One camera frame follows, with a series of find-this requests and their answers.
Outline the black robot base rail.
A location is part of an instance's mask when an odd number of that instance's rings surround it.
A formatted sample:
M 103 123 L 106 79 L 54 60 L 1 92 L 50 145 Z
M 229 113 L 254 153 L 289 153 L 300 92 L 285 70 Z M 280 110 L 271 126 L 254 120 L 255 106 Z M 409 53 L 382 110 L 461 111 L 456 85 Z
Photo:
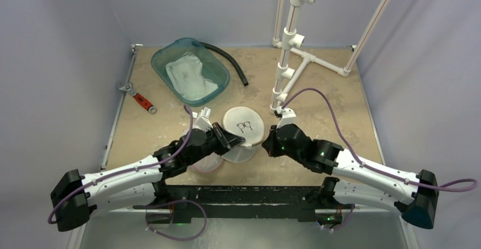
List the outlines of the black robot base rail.
M 173 208 L 174 223 L 203 216 L 315 222 L 321 210 L 339 205 L 319 186 L 166 185 L 147 207 Z

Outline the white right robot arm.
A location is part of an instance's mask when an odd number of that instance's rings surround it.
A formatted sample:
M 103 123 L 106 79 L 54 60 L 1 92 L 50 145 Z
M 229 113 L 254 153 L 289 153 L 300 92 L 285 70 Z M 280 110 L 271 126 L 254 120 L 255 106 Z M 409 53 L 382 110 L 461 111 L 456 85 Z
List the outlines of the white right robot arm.
M 405 172 L 364 158 L 357 161 L 341 145 L 312 140 L 295 124 L 271 126 L 262 147 L 270 157 L 287 156 L 312 172 L 362 182 L 385 194 L 377 197 L 378 203 L 390 197 L 390 209 L 399 211 L 406 222 L 422 229 L 434 227 L 439 192 L 433 188 L 437 179 L 431 171 Z

